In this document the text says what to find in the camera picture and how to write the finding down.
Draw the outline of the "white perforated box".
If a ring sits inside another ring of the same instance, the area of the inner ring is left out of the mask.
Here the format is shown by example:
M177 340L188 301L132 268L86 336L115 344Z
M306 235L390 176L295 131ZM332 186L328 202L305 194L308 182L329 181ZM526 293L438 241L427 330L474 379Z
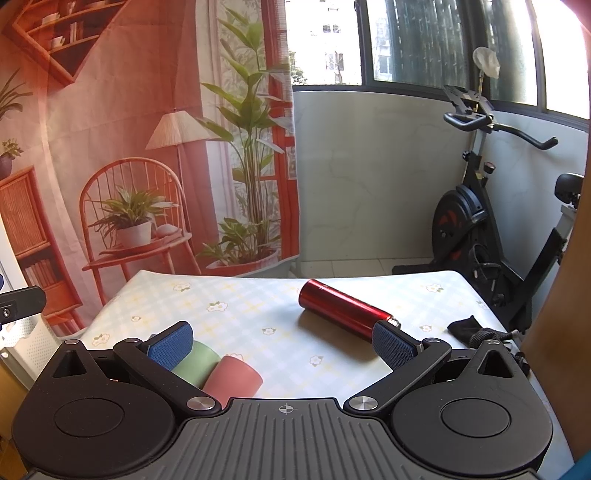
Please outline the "white perforated box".
M41 315L6 324L1 330L1 365L30 389L59 345Z

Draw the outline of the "green plastic cup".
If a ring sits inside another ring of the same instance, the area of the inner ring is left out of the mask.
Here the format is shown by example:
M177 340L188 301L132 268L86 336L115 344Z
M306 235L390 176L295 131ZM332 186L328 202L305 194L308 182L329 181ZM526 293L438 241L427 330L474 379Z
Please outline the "green plastic cup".
M204 343L193 341L189 354L172 372L185 382L201 389L211 372L221 361L221 356Z

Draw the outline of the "blue chair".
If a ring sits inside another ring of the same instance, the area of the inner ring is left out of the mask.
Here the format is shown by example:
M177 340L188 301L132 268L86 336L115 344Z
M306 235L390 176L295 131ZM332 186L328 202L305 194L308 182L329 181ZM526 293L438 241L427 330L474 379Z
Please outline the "blue chair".
M581 457L559 480L591 480L591 451Z

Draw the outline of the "floral checked tablecloth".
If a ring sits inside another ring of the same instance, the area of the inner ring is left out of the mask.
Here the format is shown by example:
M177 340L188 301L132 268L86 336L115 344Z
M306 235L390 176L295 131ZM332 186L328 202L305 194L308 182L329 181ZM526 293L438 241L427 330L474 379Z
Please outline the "floral checked tablecloth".
M458 273L329 278L329 286L390 312L423 339L459 343L448 332L470 316L484 327L502 325ZM249 364L263 378L260 397L335 397L386 375L368 342L305 312L297 301L304 280L165 275L138 272L100 311L82 336L89 349L128 337L146 339L179 320L219 356Z

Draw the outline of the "pink plastic cup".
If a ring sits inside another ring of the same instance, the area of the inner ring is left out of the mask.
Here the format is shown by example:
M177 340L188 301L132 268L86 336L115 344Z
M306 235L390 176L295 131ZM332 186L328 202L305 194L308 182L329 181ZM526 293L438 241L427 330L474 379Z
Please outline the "pink plastic cup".
M252 398L263 385L259 372L236 357L224 356L209 374L204 388L225 408L231 398Z

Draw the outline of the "brown wooden board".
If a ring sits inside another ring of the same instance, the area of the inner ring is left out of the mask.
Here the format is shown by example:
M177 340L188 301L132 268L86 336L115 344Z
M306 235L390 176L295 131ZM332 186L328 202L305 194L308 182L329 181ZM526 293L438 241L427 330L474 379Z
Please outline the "brown wooden board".
M580 214L522 350L576 460L590 451L590 217Z

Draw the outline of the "red metal thermos bottle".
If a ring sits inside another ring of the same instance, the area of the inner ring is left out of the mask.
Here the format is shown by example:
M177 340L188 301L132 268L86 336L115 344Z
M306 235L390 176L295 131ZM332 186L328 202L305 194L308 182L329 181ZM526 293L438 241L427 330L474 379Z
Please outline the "red metal thermos bottle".
M369 342L372 342L373 329L379 321L401 327L392 314L315 279L308 280L301 288L298 303L305 310Z

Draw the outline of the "printed room scene backdrop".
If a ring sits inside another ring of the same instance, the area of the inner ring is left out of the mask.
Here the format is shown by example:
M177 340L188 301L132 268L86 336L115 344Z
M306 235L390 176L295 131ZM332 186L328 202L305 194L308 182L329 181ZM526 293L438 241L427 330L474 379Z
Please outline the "printed room scene backdrop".
M5 1L1 219L42 319L300 253L283 1Z

